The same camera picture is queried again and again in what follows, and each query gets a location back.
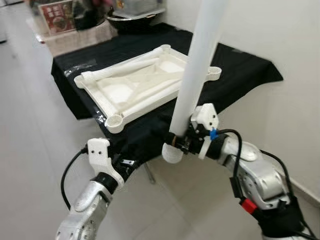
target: black cable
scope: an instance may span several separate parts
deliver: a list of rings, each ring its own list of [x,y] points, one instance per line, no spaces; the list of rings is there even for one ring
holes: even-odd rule
[[[241,157],[241,150],[242,150],[242,138],[239,132],[237,132],[234,129],[222,129],[222,130],[217,130],[217,134],[226,134],[226,133],[233,133],[237,136],[238,138],[238,152],[235,157],[235,164],[233,168],[233,177],[236,178],[238,174],[238,169],[239,169],[239,164],[240,164],[240,157]]]
[[[70,210],[70,203],[68,201],[68,198],[66,196],[66,192],[65,192],[65,179],[66,179],[66,175],[70,169],[70,167],[72,166],[72,164],[75,162],[75,160],[81,155],[81,154],[85,154],[85,153],[88,153],[88,147],[87,145],[81,149],[72,159],[71,161],[68,163],[68,165],[66,166],[63,174],[62,174],[62,177],[61,177],[61,182],[60,182],[60,190],[61,190],[61,195],[62,195],[62,198],[65,202],[65,205],[66,207]]]
[[[300,237],[303,237],[305,239],[310,239],[310,240],[319,240],[318,238],[314,237],[314,236],[310,236],[308,234],[305,234],[303,232],[300,231],[294,231],[294,233]]]
[[[261,151],[261,153],[263,153],[264,155],[267,155],[267,156],[273,158],[274,160],[276,160],[276,161],[281,165],[281,167],[282,167],[282,169],[283,169],[283,172],[284,172],[284,175],[285,175],[285,181],[286,181],[286,185],[287,185],[287,187],[288,187],[290,200],[291,200],[291,201],[294,201],[294,196],[295,196],[294,190],[293,190],[293,187],[292,187],[292,184],[291,184],[291,181],[290,181],[290,176],[289,176],[288,169],[287,169],[286,165],[284,164],[284,162],[283,162],[280,158],[278,158],[276,155],[273,155],[273,154],[270,153],[270,152],[264,151],[264,150],[262,150],[262,149],[260,149],[260,151]],[[315,238],[316,236],[315,236],[314,232],[311,230],[311,228],[309,227],[309,225],[308,225],[308,223],[305,221],[305,219],[302,218],[301,221],[302,221],[303,225],[309,230],[309,232],[310,232],[310,234],[311,234],[311,237],[312,237],[311,239],[316,239],[316,238]]]

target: tiled floor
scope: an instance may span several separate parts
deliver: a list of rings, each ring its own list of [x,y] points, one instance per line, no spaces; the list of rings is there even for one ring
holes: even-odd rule
[[[54,239],[67,215],[59,192],[63,169],[92,137],[92,119],[77,121],[51,75],[52,57],[25,23],[24,4],[4,9],[8,42],[0,44],[0,233],[6,240]],[[157,184],[138,169],[114,195],[98,240],[261,239],[255,220],[233,199],[229,173],[187,156],[177,165],[151,162]],[[85,157],[69,173],[74,199],[93,176]],[[301,200],[319,233],[319,210]]]

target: white plastic rod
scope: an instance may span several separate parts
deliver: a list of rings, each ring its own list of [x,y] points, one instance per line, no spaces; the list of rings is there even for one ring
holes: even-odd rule
[[[98,80],[109,78],[116,74],[126,73],[148,67],[155,64],[159,58],[130,62],[125,65],[108,67],[97,71],[85,71],[81,73],[86,84],[92,84]]]
[[[220,36],[228,0],[202,0],[170,132],[182,137],[195,110]]]
[[[153,49],[152,51],[145,53],[142,56],[137,57],[136,59],[134,59],[130,62],[136,63],[136,62],[144,61],[144,60],[148,60],[148,59],[159,58],[160,55],[164,52],[164,48],[166,48],[166,46],[165,47],[162,47],[162,46],[159,46],[159,47]]]

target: transparent plastic sheet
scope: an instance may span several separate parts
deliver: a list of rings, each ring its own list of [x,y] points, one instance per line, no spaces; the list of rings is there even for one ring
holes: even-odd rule
[[[68,68],[67,70],[65,70],[63,73],[66,77],[68,77],[70,74],[73,74],[75,71],[78,71],[80,69],[87,69],[87,68],[91,68],[93,66],[97,65],[97,61],[96,59],[90,59],[87,62],[84,62],[82,64],[79,65],[75,65],[73,67]]]
[[[100,111],[96,106],[93,107],[95,111],[94,119],[99,123],[99,125],[105,125],[105,121],[107,120],[106,116]]]

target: black tablecloth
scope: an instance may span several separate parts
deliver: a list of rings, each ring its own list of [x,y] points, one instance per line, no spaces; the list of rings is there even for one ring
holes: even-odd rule
[[[192,33],[161,23],[149,33],[119,35],[110,41],[57,56],[53,59],[51,74],[77,119],[96,118],[104,135],[112,140],[116,153],[122,152],[127,158],[143,163],[161,154],[163,136],[169,130],[166,119],[172,116],[176,100],[130,122],[121,133],[111,134],[100,121],[103,115],[97,105],[85,90],[77,88],[74,78],[81,72],[109,67],[163,44],[187,55],[191,39]],[[65,76],[65,71],[87,63],[92,66]],[[222,68],[221,77],[204,84],[198,104],[213,103],[218,113],[253,88],[283,80],[270,61],[223,44],[217,46],[211,66]]]

